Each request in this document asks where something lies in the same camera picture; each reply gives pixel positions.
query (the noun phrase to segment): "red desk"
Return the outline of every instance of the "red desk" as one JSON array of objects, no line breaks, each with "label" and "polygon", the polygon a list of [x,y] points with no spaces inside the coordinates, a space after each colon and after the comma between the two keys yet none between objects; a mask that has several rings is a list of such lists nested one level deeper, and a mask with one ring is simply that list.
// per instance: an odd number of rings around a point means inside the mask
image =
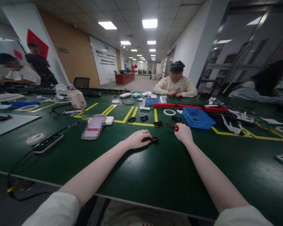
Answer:
[{"label": "red desk", "polygon": [[116,84],[118,84],[118,85],[127,84],[131,81],[134,81],[134,79],[135,79],[134,73],[115,75]]}]

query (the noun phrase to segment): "white t-shirt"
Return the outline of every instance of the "white t-shirt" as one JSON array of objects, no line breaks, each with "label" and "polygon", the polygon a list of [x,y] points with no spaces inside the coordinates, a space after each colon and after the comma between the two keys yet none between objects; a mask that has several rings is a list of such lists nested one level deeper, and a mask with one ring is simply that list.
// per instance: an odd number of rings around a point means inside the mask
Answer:
[{"label": "white t-shirt", "polygon": [[20,69],[20,71],[10,71],[6,78],[15,80],[15,81],[20,81],[23,79],[32,81],[32,85],[40,85],[41,84],[41,78],[40,76],[31,68],[24,66],[23,68]]},{"label": "white t-shirt", "polygon": [[168,91],[180,91],[180,82],[173,83],[172,81],[170,82],[170,87]]},{"label": "white t-shirt", "polygon": [[[22,226],[73,226],[79,215],[79,201],[75,195],[55,192],[31,215]],[[103,222],[105,225],[188,225],[187,217],[152,210],[123,202],[111,201]],[[253,206],[224,210],[215,226],[272,226]]]}]

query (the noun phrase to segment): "person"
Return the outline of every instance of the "person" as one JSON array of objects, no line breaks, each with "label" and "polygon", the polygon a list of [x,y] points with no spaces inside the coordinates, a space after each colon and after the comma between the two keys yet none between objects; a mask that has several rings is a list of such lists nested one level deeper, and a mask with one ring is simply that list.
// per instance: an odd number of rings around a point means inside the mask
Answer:
[{"label": "person", "polygon": [[269,64],[266,69],[246,79],[229,94],[265,104],[283,105],[283,95],[275,91],[276,85],[283,79],[283,60]]},{"label": "person", "polygon": [[198,91],[192,81],[183,76],[185,65],[181,61],[171,64],[171,76],[167,76],[159,81],[154,87],[153,92],[161,95],[170,95],[175,97],[193,97]]},{"label": "person", "polygon": [[4,82],[12,82],[23,85],[40,85],[40,76],[31,68],[20,64],[16,57],[7,53],[0,53],[0,64],[11,71],[5,78],[0,78],[0,84]]},{"label": "person", "polygon": [[28,48],[31,53],[25,55],[26,61],[29,63],[31,69],[37,72],[41,77],[42,85],[56,85],[58,84],[53,73],[48,69],[50,67],[48,61],[39,55],[39,48],[33,44],[28,43]]},{"label": "person", "polygon": [[[222,171],[197,147],[190,128],[182,123],[176,125],[179,130],[175,132],[175,136],[185,145],[202,182],[220,213],[215,225],[271,226],[272,224],[245,200]],[[143,139],[147,137],[152,138],[148,130],[136,131],[90,163],[53,193],[23,223],[23,226],[74,225],[79,209],[96,193],[115,164],[128,150],[149,145],[150,140],[143,142]],[[138,206],[131,208],[132,205],[127,203],[123,203],[122,207],[119,202],[115,204],[113,200],[110,203],[113,206],[109,204],[104,213],[102,221],[104,225],[188,225],[188,221],[183,220],[184,218],[187,220],[184,216],[181,216],[180,220],[179,215],[171,213]],[[107,211],[111,213],[112,209],[114,209],[114,214],[109,215]],[[178,218],[175,220],[170,216],[178,216]]]}]

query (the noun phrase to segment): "ceiling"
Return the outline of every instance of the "ceiling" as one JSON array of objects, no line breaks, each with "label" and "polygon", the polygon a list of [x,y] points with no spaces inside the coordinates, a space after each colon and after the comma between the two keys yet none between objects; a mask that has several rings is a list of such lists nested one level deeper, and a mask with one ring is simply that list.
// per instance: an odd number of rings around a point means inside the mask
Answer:
[{"label": "ceiling", "polygon": [[[205,0],[0,0],[0,5],[33,2],[40,9],[121,50],[125,59],[156,55],[161,61]],[[143,19],[158,19],[157,28],[144,29]],[[0,9],[0,21],[8,23]],[[112,21],[105,30],[99,21]],[[156,41],[148,45],[147,41]],[[129,41],[123,49],[120,41]]]}]

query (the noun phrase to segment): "white tape roll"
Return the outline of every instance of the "white tape roll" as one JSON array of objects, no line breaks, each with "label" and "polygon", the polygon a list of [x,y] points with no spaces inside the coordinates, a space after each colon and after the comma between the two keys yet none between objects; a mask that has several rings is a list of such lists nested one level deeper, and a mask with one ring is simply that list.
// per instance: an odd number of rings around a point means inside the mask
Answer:
[{"label": "white tape roll", "polygon": [[36,135],[33,135],[33,136],[27,138],[26,143],[28,145],[31,145],[31,146],[36,145],[36,144],[42,142],[43,140],[45,140],[45,138],[46,137],[45,137],[44,133],[39,133],[39,134],[36,134]]},{"label": "white tape roll", "polygon": [[165,114],[165,115],[168,115],[168,116],[174,116],[174,115],[176,115],[176,112],[173,111],[173,110],[171,110],[171,109],[165,109],[165,110],[164,110],[164,114]]},{"label": "white tape roll", "polygon": [[24,106],[18,109],[18,111],[22,112],[22,111],[29,111],[29,110],[35,110],[39,107],[39,105],[28,105],[28,106]]}]

